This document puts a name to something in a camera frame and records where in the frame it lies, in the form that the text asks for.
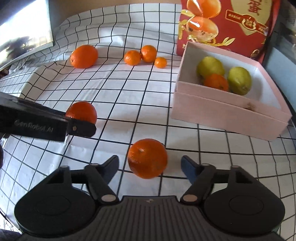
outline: screen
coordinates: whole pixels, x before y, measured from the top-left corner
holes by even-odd
[[[0,26],[0,70],[51,46],[48,0],[35,0]]]

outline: tangerine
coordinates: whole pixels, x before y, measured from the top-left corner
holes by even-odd
[[[167,65],[167,61],[164,57],[157,57],[154,61],[154,65],[160,69],[163,69]]]
[[[221,11],[219,0],[188,0],[187,9],[195,16],[213,18]]]
[[[145,45],[141,48],[141,55],[146,63],[153,63],[156,59],[157,50],[152,45]]]
[[[95,124],[97,119],[95,107],[86,101],[80,101],[72,104],[66,111],[66,117],[88,121]]]
[[[128,65],[138,65],[141,61],[141,54],[136,50],[130,50],[124,55],[124,62]]]
[[[92,45],[82,45],[75,49],[70,56],[70,63],[73,67],[86,69],[93,66],[98,59],[98,51]]]
[[[229,90],[228,81],[219,74],[211,74],[209,77],[207,77],[204,81],[204,86],[224,91]]]
[[[168,163],[164,145],[154,139],[142,139],[134,143],[127,158],[131,171],[143,179],[159,176]]]
[[[190,34],[202,42],[212,40],[219,33],[217,25],[212,20],[198,16],[190,18],[186,24],[186,28]]]

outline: green pear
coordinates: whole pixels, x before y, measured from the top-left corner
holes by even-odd
[[[207,78],[212,74],[219,74],[224,76],[225,70],[220,60],[207,56],[204,57],[196,67],[196,73],[200,74],[203,78]]]
[[[246,95],[252,87],[250,73],[243,67],[233,67],[228,73],[230,90],[238,95]]]

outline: screw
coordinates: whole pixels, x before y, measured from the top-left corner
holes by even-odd
[[[197,200],[197,196],[192,195],[192,194],[187,194],[187,195],[183,196],[183,200],[185,202],[195,202]]]
[[[116,196],[114,196],[112,194],[107,194],[107,195],[104,195],[103,197],[101,197],[101,199],[104,202],[113,202],[116,200]]]

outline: pink box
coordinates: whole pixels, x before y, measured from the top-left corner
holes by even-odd
[[[253,80],[250,92],[240,96],[203,86],[196,66],[205,56],[222,62],[225,77],[232,67],[247,69]],[[187,43],[174,93],[172,118],[273,140],[286,128],[291,116],[281,92],[259,62],[217,47]]]

